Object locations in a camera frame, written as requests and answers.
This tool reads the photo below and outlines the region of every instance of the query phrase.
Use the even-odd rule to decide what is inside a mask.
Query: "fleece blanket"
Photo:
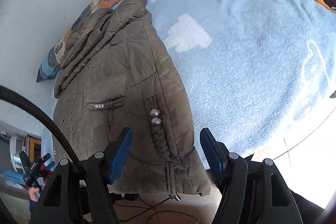
[[[148,0],[146,8],[184,82],[206,168],[204,127],[242,156],[276,134],[314,129],[304,118],[323,113],[336,87],[336,14],[314,0]]]

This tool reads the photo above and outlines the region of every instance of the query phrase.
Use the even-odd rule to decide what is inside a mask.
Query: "floor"
[[[149,224],[171,224],[174,222],[184,224],[210,224],[221,201],[221,193],[214,184],[211,172],[207,170],[207,173],[209,182],[211,183],[210,195],[200,197],[198,195],[180,194],[181,201],[167,200],[154,209],[149,210],[127,223],[139,224],[147,223],[148,221]],[[165,200],[167,197],[167,193],[140,194],[140,198],[143,201],[121,200],[117,202],[114,208],[119,220],[127,220],[138,213],[145,211],[145,208],[149,208],[149,206],[153,206]],[[86,215],[85,218],[88,221],[91,220],[90,215]]]
[[[328,98],[325,108],[331,113],[322,124],[308,130],[297,128],[295,136],[276,136],[256,152],[254,161],[271,158],[288,187],[325,208],[336,190],[336,99]],[[306,119],[315,119],[311,113]]]
[[[0,198],[18,224],[29,224],[29,200],[0,192]]]

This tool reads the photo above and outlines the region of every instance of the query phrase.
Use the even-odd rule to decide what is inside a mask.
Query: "brown jacket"
[[[55,85],[54,122],[80,160],[103,151],[124,127],[131,129],[133,143],[113,185],[123,193],[207,195],[188,97],[146,3],[124,0],[75,27]],[[153,108],[160,110],[162,126],[152,125]],[[56,160],[67,157],[53,141]]]

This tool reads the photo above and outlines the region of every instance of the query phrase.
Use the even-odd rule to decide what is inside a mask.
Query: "black cable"
[[[154,206],[148,208],[147,210],[145,210],[145,211],[143,211],[143,212],[141,212],[141,213],[139,213],[139,214],[137,214],[137,215],[135,215],[135,216],[132,216],[132,217],[127,218],[127,219],[119,219],[119,222],[122,222],[122,223],[123,223],[123,222],[128,222],[128,221],[132,220],[133,218],[136,218],[136,217],[138,217],[139,215],[142,215],[142,214],[144,214],[145,212],[148,212],[149,210],[153,209],[154,207],[156,207],[156,206],[162,204],[163,202],[165,202],[165,201],[167,201],[167,200],[169,200],[169,199],[170,199],[170,198],[166,198],[165,200],[159,202],[158,204],[156,204],[156,205],[154,205]]]
[[[121,205],[121,204],[118,204],[118,203],[114,203],[113,205],[117,205],[117,206],[120,206],[120,207],[128,207],[128,208],[141,208],[141,209],[148,209],[146,207],[141,207],[141,206],[127,206],[127,205]]]
[[[47,114],[45,114],[40,108],[38,108],[35,104],[33,104],[25,97],[19,95],[15,91],[12,91],[2,85],[0,85],[0,100],[11,103],[21,108],[22,110],[26,111],[27,113],[31,114],[36,119],[38,119],[47,129],[49,129],[52,135],[54,135],[55,138],[59,141],[59,143],[64,148],[66,153],[69,155],[73,164],[78,169],[79,173],[84,174],[84,168],[81,165],[77,155],[73,151],[68,140],[59,130],[58,126],[48,117]]]
[[[183,212],[172,211],[172,210],[156,212],[156,213],[152,214],[149,218],[147,218],[147,220],[146,220],[145,222],[143,222],[142,224],[147,224],[147,223],[149,222],[149,220],[151,220],[151,219],[153,218],[153,216],[155,216],[155,215],[157,215],[157,214],[160,214],[160,213],[176,213],[176,214],[181,214],[181,215],[189,216],[189,217],[191,217],[193,220],[196,221],[195,224],[198,224],[198,223],[199,223],[199,224],[202,224],[202,222],[201,222],[199,219],[195,218],[195,217],[192,216],[192,215],[189,215],[189,214],[187,214],[187,213],[183,213]]]
[[[323,122],[322,123],[324,123],[325,121],[326,121],[326,119],[328,119],[329,118],[329,116],[335,111],[335,109],[336,109],[336,107],[332,110],[332,112],[323,120]],[[288,153],[289,151],[291,151],[293,148],[295,148],[296,146],[298,146],[300,143],[302,143],[305,139],[307,139],[311,134],[313,134],[321,125],[322,125],[322,123],[317,127],[317,128],[315,128],[314,130],[313,130],[313,132],[312,133],[310,133],[307,137],[305,137],[301,142],[299,142],[298,144],[296,144],[296,145],[294,145],[291,149],[289,149],[289,150],[287,150],[286,152],[284,152],[284,153],[282,153],[280,156],[277,156],[275,159],[273,159],[273,160],[276,160],[277,158],[279,158],[279,157],[281,157],[282,155],[284,155],[284,154],[286,154],[286,153]]]
[[[144,202],[143,199],[139,196],[139,199],[142,201],[143,204],[146,204],[148,207],[151,207],[152,205],[149,205],[148,203]]]

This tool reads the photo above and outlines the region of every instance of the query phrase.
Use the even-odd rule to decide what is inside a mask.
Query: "blue object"
[[[223,166],[223,161],[222,161],[221,158],[225,157],[225,155],[221,151],[218,143],[216,142],[216,140],[212,136],[212,134],[210,133],[211,136],[209,136],[209,134],[206,130],[210,133],[210,131],[207,128],[203,128],[201,130],[201,133],[199,134],[199,140],[201,142],[203,152],[205,154],[205,157],[208,161],[210,170],[211,170],[215,180],[217,180],[219,182],[222,182],[224,180],[224,175],[223,175],[224,166]]]
[[[25,181],[23,180],[23,174],[6,169],[3,171],[4,176],[12,181],[12,182],[16,182],[18,184],[23,184],[26,185]]]
[[[37,202],[36,201],[32,201],[31,199],[29,200],[29,211],[30,213],[33,213],[33,211],[35,210],[37,206]]]
[[[52,161],[51,163],[49,163],[49,164],[47,165],[47,167],[45,168],[46,171],[49,171],[51,168],[54,167],[54,165],[55,165],[55,162],[54,162],[54,161]]]
[[[132,141],[133,134],[132,131],[128,128],[110,165],[109,182],[111,184],[113,184],[114,181],[120,177]]]
[[[57,47],[60,50],[62,46],[63,44],[60,43]],[[48,55],[43,58],[39,71],[37,72],[36,83],[56,77],[61,65],[57,62],[55,53],[57,53],[57,51],[52,47]]]

